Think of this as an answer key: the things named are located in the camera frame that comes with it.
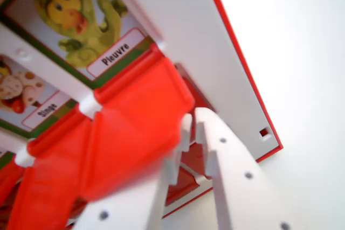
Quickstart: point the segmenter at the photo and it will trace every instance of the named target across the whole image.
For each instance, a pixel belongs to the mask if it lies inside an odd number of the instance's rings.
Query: white plastic arm
[[[207,108],[196,108],[195,116],[196,141],[203,145],[205,171],[213,180],[219,229],[305,229],[225,122]]]

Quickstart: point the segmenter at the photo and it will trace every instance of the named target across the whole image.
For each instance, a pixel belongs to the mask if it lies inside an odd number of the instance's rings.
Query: white panel
[[[278,146],[263,141],[268,121],[213,0],[124,0],[164,54],[182,63],[254,158]]]
[[[278,196],[245,145],[217,114],[195,110],[197,142],[212,177],[218,227],[228,229],[305,229]]]

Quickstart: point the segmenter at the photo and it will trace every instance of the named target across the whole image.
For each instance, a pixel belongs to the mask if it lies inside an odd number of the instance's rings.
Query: red plastic piece
[[[0,170],[0,206],[23,174],[24,168],[18,166],[14,159]]]
[[[197,143],[194,143],[189,147],[189,152],[183,152],[181,162],[192,168],[200,175],[204,175],[207,179],[211,179],[205,175],[205,166],[203,158],[203,147]]]
[[[82,196],[96,200],[164,157],[180,141],[194,100],[157,46],[95,91],[103,105],[93,121]]]
[[[25,170],[7,230],[65,227],[80,193],[83,150],[91,128],[91,121],[82,118],[65,132],[46,136],[50,147]],[[39,146],[32,147],[34,153],[40,153]]]
[[[170,205],[171,203],[177,201],[179,198],[182,198],[184,195],[188,194],[198,187],[199,185],[196,183],[193,175],[191,175],[185,169],[180,168],[177,184],[169,186],[167,201],[165,202],[165,205]]]

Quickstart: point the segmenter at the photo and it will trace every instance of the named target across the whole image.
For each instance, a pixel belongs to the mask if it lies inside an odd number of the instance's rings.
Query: red edge
[[[233,45],[235,47],[237,55],[239,56],[239,59],[240,59],[240,61],[242,63],[242,66],[243,66],[243,68],[244,68],[244,70],[245,70],[245,72],[247,74],[247,77],[248,77],[248,79],[250,81],[250,84],[252,85],[252,88],[253,88],[253,90],[255,92],[255,95],[258,98],[258,101],[259,101],[259,103],[261,105],[261,108],[263,109],[263,112],[264,112],[264,114],[265,114],[265,116],[266,116],[266,118],[268,120],[268,123],[270,124],[271,129],[272,129],[272,131],[274,133],[274,136],[275,136],[275,138],[277,139],[277,142],[278,142],[278,147],[274,148],[273,150],[271,150],[267,154],[265,154],[265,155],[263,155],[263,156],[261,156],[260,158],[257,159],[257,162],[260,162],[260,161],[264,160],[265,158],[267,158],[267,157],[273,155],[274,153],[278,152],[279,150],[281,150],[283,148],[283,146],[282,146],[282,144],[280,142],[278,134],[277,134],[277,132],[276,132],[276,130],[274,128],[274,125],[273,125],[273,123],[271,121],[271,118],[268,115],[268,112],[267,112],[266,107],[264,105],[264,102],[263,102],[263,100],[262,100],[262,98],[260,96],[259,90],[258,90],[258,88],[257,88],[257,86],[256,86],[256,84],[254,82],[254,79],[253,79],[253,76],[252,76],[252,74],[250,72],[248,64],[247,64],[247,62],[246,62],[246,60],[245,60],[245,58],[243,56],[242,50],[241,50],[241,48],[240,48],[240,46],[239,46],[239,44],[237,42],[237,39],[236,39],[235,33],[234,33],[233,29],[232,29],[232,26],[230,24],[229,18],[227,17],[225,9],[223,7],[223,3],[222,3],[221,0],[214,0],[214,1],[215,1],[215,4],[216,4],[216,7],[218,9],[218,12],[219,12],[219,14],[220,14],[220,16],[221,16],[221,18],[223,20],[225,28],[226,28],[229,36],[230,36],[230,39],[231,39],[231,41],[232,41],[232,43],[233,43]]]
[[[167,217],[167,216],[170,215],[170,214],[173,214],[176,210],[179,210],[181,207],[184,207],[184,206],[188,205],[188,204],[191,203],[192,201],[196,200],[197,198],[199,198],[200,196],[202,196],[202,195],[208,193],[208,192],[211,191],[211,190],[213,190],[213,188],[209,188],[208,190],[204,191],[203,193],[199,194],[198,196],[192,198],[191,200],[189,200],[189,201],[187,201],[186,203],[184,203],[182,206],[180,206],[180,207],[174,209],[173,211],[169,212],[168,214],[164,215],[163,218]]]

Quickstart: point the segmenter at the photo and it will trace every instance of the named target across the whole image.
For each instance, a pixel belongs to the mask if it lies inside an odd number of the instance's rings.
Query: small hole
[[[288,223],[285,223],[285,222],[281,223],[280,227],[281,227],[281,229],[283,229],[283,230],[290,230],[289,224],[288,224]]]
[[[109,214],[107,211],[102,211],[100,214],[99,214],[99,219],[100,220],[106,220],[108,218]]]
[[[260,134],[261,134],[261,137],[264,137],[264,136],[268,135],[269,134],[268,129],[267,128],[262,129],[260,131]]]
[[[250,172],[246,172],[246,173],[244,174],[244,176],[247,177],[248,179],[253,178],[253,175],[252,175]]]
[[[260,131],[260,135],[261,135],[261,140],[262,141],[266,141],[269,138],[271,138],[272,134],[270,133],[270,129],[269,128],[264,128]]]

